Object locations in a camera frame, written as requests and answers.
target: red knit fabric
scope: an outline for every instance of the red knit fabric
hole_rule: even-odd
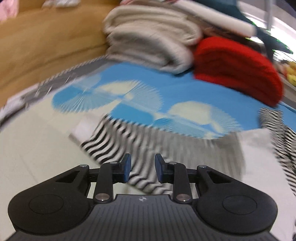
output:
[[[283,86],[271,62],[255,50],[235,41],[210,37],[194,53],[196,79],[223,85],[274,107]]]

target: yellow fruit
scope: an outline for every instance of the yellow fruit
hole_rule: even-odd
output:
[[[290,66],[286,67],[287,74],[296,75],[296,71],[293,70]]]
[[[296,63],[295,62],[289,62],[289,65],[291,68],[296,69]]]
[[[287,74],[287,80],[294,86],[296,86],[296,76],[292,74]]]

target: blue cloth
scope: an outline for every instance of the blue cloth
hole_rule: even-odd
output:
[[[263,103],[235,90],[195,80],[191,72],[173,76],[120,63],[56,93],[55,109],[90,111],[117,102],[114,118],[195,137],[215,138],[229,131],[259,128]],[[285,106],[284,123],[296,130],[296,114]]]

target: metal pivot screw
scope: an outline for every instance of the metal pivot screw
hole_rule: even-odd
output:
[[[96,196],[95,196],[96,200],[98,201],[107,201],[110,196],[107,194],[107,193],[98,193]]]
[[[189,195],[187,194],[179,194],[176,196],[177,200],[180,201],[180,202],[186,202],[186,201],[189,201],[191,198]]]

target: round black pad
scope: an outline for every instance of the round black pad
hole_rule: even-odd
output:
[[[246,215],[256,210],[257,203],[250,197],[234,195],[223,200],[223,207],[233,214]]]
[[[87,198],[69,183],[37,185],[17,194],[9,203],[13,225],[27,233],[57,234],[81,223],[90,206]]]
[[[64,201],[61,197],[45,194],[33,198],[30,203],[30,209],[39,214],[55,213],[63,207]]]
[[[199,198],[197,212],[215,229],[243,235],[270,230],[277,206],[267,194],[237,182],[211,186]]]

